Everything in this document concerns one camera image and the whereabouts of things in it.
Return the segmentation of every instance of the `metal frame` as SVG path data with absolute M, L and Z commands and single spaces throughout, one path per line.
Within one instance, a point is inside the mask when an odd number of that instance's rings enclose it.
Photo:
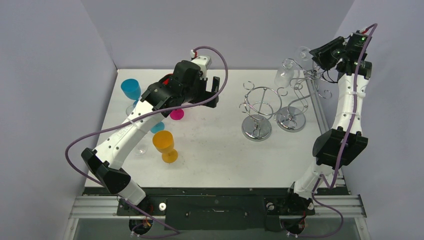
M 315 90 L 314 84 L 306 81 L 309 92 Z M 329 130 L 329 126 L 324 115 L 323 107 L 321 105 L 318 93 L 316 92 L 311 97 L 312 106 L 315 112 L 318 127 L 321 133 Z M 342 173 L 338 177 L 338 187 L 345 187 L 346 183 Z M 169 189 L 169 191 L 179 191 L 179 189 Z M 64 240 L 73 240 L 78 230 L 79 219 L 142 219 L 144 216 L 118 216 L 117 209 L 119 201 L 116 196 L 102 196 L 100 195 L 85 195 L 77 196 L 74 205 L 69 215 L 69 221 L 64 233 Z M 363 207 L 361 197 L 358 195 L 317 195 L 316 198 L 326 204 L 337 208 L 345 218 L 355 218 L 356 226 L 361 240 L 371 240 L 368 232 L 367 224 L 365 222 L 365 209 Z M 165 216 L 155 216 L 158 219 L 164 219 Z M 280 216 L 281 219 L 290 218 L 290 216 Z M 315 206 L 315 215 L 308 216 L 308 218 L 339 218 L 339 215 L 332 210 Z
M 365 210 L 361 198 L 357 195 L 344 196 L 316 196 L 323 204 L 336 207 L 346 218 L 363 218 Z M 139 216 L 118 216 L 119 202 L 115 196 L 77 196 L 70 213 L 70 220 L 78 219 L 143 219 Z M 154 216 L 164 219 L 165 216 Z M 299 216 L 280 216 L 282 219 L 299 218 Z M 339 218 L 339 215 L 331 209 L 316 205 L 315 215 L 308 218 Z

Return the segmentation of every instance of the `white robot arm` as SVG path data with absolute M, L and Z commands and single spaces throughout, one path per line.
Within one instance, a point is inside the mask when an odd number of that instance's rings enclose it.
M 355 115 L 353 120 L 350 133 L 356 135 L 357 133 L 362 133 L 361 128 L 361 110 L 362 102 L 365 97 L 365 89 L 368 84 L 368 79 L 365 79 L 364 76 L 359 75 L 357 77 L 357 92 L 353 92 L 353 82 L 354 76 L 344 74 L 338 80 L 338 90 L 339 98 L 337 104 L 337 113 L 335 115 L 334 124 L 332 125 L 332 130 L 337 129 L 348 129 L 350 119 L 352 115 Z M 357 110 L 353 112 L 354 109 L 354 95 L 357 95 Z M 305 174 L 294 183 L 294 193 L 298 194 L 300 197 L 305 199 L 310 199 L 313 192 L 314 186 L 318 180 L 319 186 L 322 184 L 323 179 L 321 174 L 325 176 L 326 179 L 331 179 L 334 174 L 333 166 L 326 164 L 317 164 L 317 161 L 313 161 Z
M 146 193 L 122 169 L 131 150 L 152 127 L 166 118 L 170 112 L 158 113 L 139 121 L 133 119 L 158 109 L 180 106 L 183 103 L 199 103 L 214 95 L 219 88 L 219 78 L 213 78 L 212 91 L 206 91 L 207 70 L 211 65 L 210 56 L 195 56 L 192 61 L 181 61 L 173 74 L 164 76 L 151 84 L 141 96 L 131 114 L 123 123 L 131 122 L 94 149 L 86 148 L 81 156 L 90 171 L 102 182 L 111 194 L 118 194 L 134 205 L 146 198 Z M 208 102 L 214 108 L 218 98 Z
M 313 146 L 312 155 L 315 160 L 311 162 L 303 176 L 292 185 L 290 199 L 297 202 L 293 204 L 294 206 L 311 206 L 312 193 L 323 183 L 323 176 L 334 180 L 335 171 L 341 166 L 350 164 L 368 144 L 368 139 L 362 136 L 361 111 L 365 90 L 371 77 L 372 64 L 365 61 L 366 54 L 359 60 L 360 52 L 368 37 L 356 32 L 350 35 L 347 42 L 345 38 L 338 37 L 310 51 L 312 59 L 324 71 L 337 65 L 339 98 L 334 124 L 329 131 L 316 139 Z M 354 86 L 356 67 L 358 75 Z M 346 144 L 341 148 L 346 131 L 348 131 Z

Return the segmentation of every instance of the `light purple wall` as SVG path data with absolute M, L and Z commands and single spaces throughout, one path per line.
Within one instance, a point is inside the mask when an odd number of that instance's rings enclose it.
M 343 168 L 348 187 L 362 196 L 373 240 L 424 239 L 423 12 L 422 0 L 355 0 L 335 35 L 378 23 L 361 118 L 369 144 Z M 337 97 L 322 103 L 332 125 Z
M 0 2 L 0 239 L 62 239 L 115 74 L 79 0 Z
M 232 69 L 277 69 L 331 40 L 354 0 L 81 1 L 119 68 L 173 68 L 209 45 Z

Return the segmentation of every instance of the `white tabletop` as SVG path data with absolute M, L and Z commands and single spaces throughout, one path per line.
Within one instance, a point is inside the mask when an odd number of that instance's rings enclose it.
M 172 70 L 120 69 L 102 129 L 119 125 L 127 117 L 125 110 L 133 100 L 128 99 L 121 90 L 124 80 L 138 80 L 143 91 L 168 73 L 172 73 Z M 242 121 L 247 116 L 239 108 L 248 92 L 243 88 L 243 83 L 251 81 L 256 87 L 276 89 L 275 74 L 275 70 L 229 70 L 227 86 L 219 95 L 216 108 L 198 106 L 184 109 L 183 119 L 176 121 L 168 117 L 163 121 L 165 130 L 170 131 L 174 137 L 175 149 L 178 151 L 176 162 L 168 164 L 162 161 L 161 154 L 152 144 L 154 134 L 149 132 L 140 142 L 148 145 L 147 152 L 143 155 L 131 152 L 122 168 L 141 187 L 290 187 L 314 161 L 312 147 L 321 134 L 311 100 L 307 99 L 309 109 L 305 113 L 306 125 L 299 132 L 284 131 L 273 119 L 270 120 L 272 134 L 264 141 L 250 141 L 241 131 Z M 208 70 L 207 75 L 210 86 L 212 76 L 220 77 L 222 84 L 225 72 Z M 306 83 L 304 85 L 302 93 L 307 95 L 308 88 Z M 283 106 L 296 99 L 293 90 L 290 90 L 287 96 L 282 97 Z M 252 96 L 250 101 L 259 101 L 262 96 L 260 93 L 256 98 Z M 278 99 L 275 99 L 269 102 L 278 108 Z M 293 106 L 302 105 L 296 102 Z M 101 134 L 98 144 L 109 135 Z M 85 186 L 99 187 L 90 180 L 86 181 Z

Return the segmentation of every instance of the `purple cable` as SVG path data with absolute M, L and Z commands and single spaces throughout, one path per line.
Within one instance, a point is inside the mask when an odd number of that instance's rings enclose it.
M 218 90 L 218 92 L 216 92 L 212 97 L 210 97 L 210 98 L 208 98 L 208 99 L 206 99 L 206 100 L 204 100 L 204 101 L 201 101 L 201 102 L 198 102 L 198 103 L 194 103 L 194 104 L 190 104 L 190 105 L 184 105 L 184 106 L 174 106 L 174 107 L 168 107 L 168 108 L 164 108 L 164 109 L 159 109 L 159 110 L 156 110 L 156 111 L 152 111 L 152 112 L 149 112 L 149 113 L 146 113 L 146 114 L 144 114 L 144 115 L 141 115 L 141 116 L 139 116 L 139 117 L 136 117 L 136 118 L 134 118 L 132 121 L 133 122 L 136 122 L 136 121 L 140 121 L 140 120 L 142 120 L 142 119 L 144 119 L 144 118 L 146 118 L 146 117 L 149 117 L 149 116 L 152 116 L 152 115 L 155 115 L 155 114 L 160 114 L 160 113 L 163 113 L 163 112 L 168 112 L 168 111 L 172 111 L 172 110 L 176 110 L 176 109 L 188 109 L 188 108 L 193 108 L 193 107 L 196 107 L 196 106 L 201 106 L 201 105 L 204 105 L 204 104 L 206 104 L 206 103 L 208 103 L 208 102 L 210 102 L 210 101 L 212 101 L 212 100 L 214 100 L 216 97 L 218 97 L 218 95 L 219 94 L 221 94 L 221 92 L 224 90 L 224 87 L 227 85 L 227 80 L 228 80 L 228 65 L 227 65 L 227 62 L 226 62 L 226 60 L 225 60 L 225 58 L 224 58 L 224 56 L 218 51 L 218 50 L 216 50 L 215 48 L 213 48 L 213 47 L 210 47 L 210 46 L 198 46 L 198 47 L 196 47 L 196 48 L 194 48 L 193 49 L 193 51 L 197 51 L 197 50 L 199 50 L 199 49 L 209 49 L 209 50 L 211 50 L 211 51 L 213 51 L 213 52 L 215 52 L 220 58 L 221 58 L 221 60 L 222 60 L 222 62 L 224 63 L 224 68 L 225 68 L 225 79 L 224 79 L 224 82 L 222 83 L 222 86 L 221 86 L 221 88 Z M 118 125 L 118 126 L 114 126 L 114 127 L 110 127 L 110 128 L 107 128 L 107 129 L 104 129 L 104 130 L 100 130 L 100 131 L 95 131 L 95 132 L 92 132 L 92 133 L 89 133 L 89 134 L 86 134 L 86 135 L 84 135 L 84 136 L 81 136 L 81 137 L 79 137 L 79 138 L 77 138 L 76 140 L 74 140 L 73 142 L 71 142 L 67 147 L 66 147 L 66 149 L 65 149 L 65 158 L 66 158 L 66 161 L 67 161 L 67 163 L 75 170 L 75 171 L 77 171 L 79 174 L 81 174 L 81 175 L 83 175 L 84 177 L 86 177 L 86 178 L 88 178 L 88 179 L 90 179 L 91 181 L 93 181 L 93 182 L 95 182 L 95 183 L 97 183 L 97 184 L 99 184 L 99 185 L 102 185 L 102 183 L 99 181 L 99 180 L 97 180 L 97 179 L 95 179 L 95 178 L 93 178 L 93 177 L 91 177 L 91 176 L 89 176 L 87 173 L 85 173 L 85 172 L 83 172 L 83 171 L 81 171 L 80 169 L 78 169 L 77 168 L 77 166 L 75 166 L 73 163 L 72 163 L 72 161 L 71 161 L 71 159 L 69 158 L 69 150 L 71 149 L 71 147 L 73 146 L 73 145 L 75 145 L 76 143 L 78 143 L 79 141 L 81 141 L 81 140 L 84 140 L 84 139 L 86 139 L 86 138 L 89 138 L 89 137 L 92 137 L 92 136 L 95 136 L 95 135 L 99 135 L 99 134 L 103 134 L 103 133 L 107 133 L 107 132 L 110 132 L 110 131 L 114 131 L 114 130 L 117 130 L 117 129 L 121 129 L 121 128 L 123 128 L 123 127 L 125 127 L 125 126 L 128 126 L 128 125 L 130 125 L 131 124 L 131 122 L 125 122 L 125 123 L 123 123 L 123 124 L 121 124 L 121 125 Z M 173 228 L 173 227 L 171 227 L 171 226 L 169 226 L 168 224 L 166 224 L 166 223 L 164 223 L 164 222 L 161 222 L 161 221 L 159 221 L 159 220 L 157 220 L 156 218 L 154 218 L 153 216 L 151 216 L 150 214 L 148 214 L 147 212 L 145 212 L 145 211 L 143 211 L 143 210 L 141 210 L 140 208 L 138 208 L 137 206 L 135 206 L 134 204 L 132 204 L 132 203 L 130 203 L 129 201 L 126 201 L 125 200 L 125 202 L 127 203 L 127 204 L 129 204 L 131 207 L 133 207 L 134 209 L 136 209 L 137 211 L 139 211 L 141 214 L 143 214 L 143 215 L 145 215 L 145 216 L 147 216 L 147 217 L 149 217 L 149 218 L 151 218 L 153 221 L 156 221 L 156 222 L 158 222 L 159 224 L 161 224 L 162 226 L 164 226 L 164 227 L 166 227 L 166 228 L 168 228 L 168 229 L 171 229 L 171 230 L 173 230 L 175 233 L 171 233 L 171 234 L 167 234 L 167 235 L 160 235 L 160 236 L 144 236 L 144 238 L 148 238 L 148 239 L 158 239 L 158 238 L 165 238 L 165 237 L 170 237 L 170 236 L 174 236 L 174 235 L 177 235 L 177 234 L 180 234 L 180 231 L 178 231 L 177 229 L 175 229 L 175 228 Z
M 358 58 L 359 60 L 362 59 L 362 57 L 365 53 L 365 50 L 367 49 L 368 44 L 370 43 L 371 36 L 373 35 L 374 30 L 376 30 L 376 28 L 377 28 L 377 23 L 374 23 L 373 25 L 367 27 L 366 29 L 370 29 L 370 28 L 372 28 L 371 32 L 369 33 L 368 37 L 366 38 L 365 43 L 363 44 L 363 48 L 362 48 L 362 50 L 360 51 L 360 54 L 359 54 L 359 58 Z M 356 68 L 355 68 L 355 75 L 353 77 L 353 91 L 354 92 L 357 91 L 357 87 L 358 87 L 357 81 L 358 81 L 358 73 L 359 73 L 360 65 L 361 65 L 361 63 L 358 61 L 358 64 L 356 65 Z M 356 113 L 357 108 L 358 108 L 358 95 L 355 94 L 353 96 L 353 110 L 352 110 L 352 112 Z M 354 124 L 355 117 L 356 117 L 355 114 L 352 114 L 352 116 L 350 117 L 349 125 L 347 126 L 347 129 L 346 129 L 346 133 L 344 134 L 343 140 L 341 141 L 340 150 L 338 151 L 337 160 L 336 160 L 336 163 L 335 163 L 334 177 L 332 178 L 332 182 L 331 182 L 331 185 L 329 186 L 329 189 L 333 189 L 334 185 L 336 184 L 337 174 L 339 173 L 340 162 L 342 160 L 343 150 L 345 149 L 346 142 L 348 141 L 348 136 L 349 136 L 349 133 L 351 132 L 352 125 Z

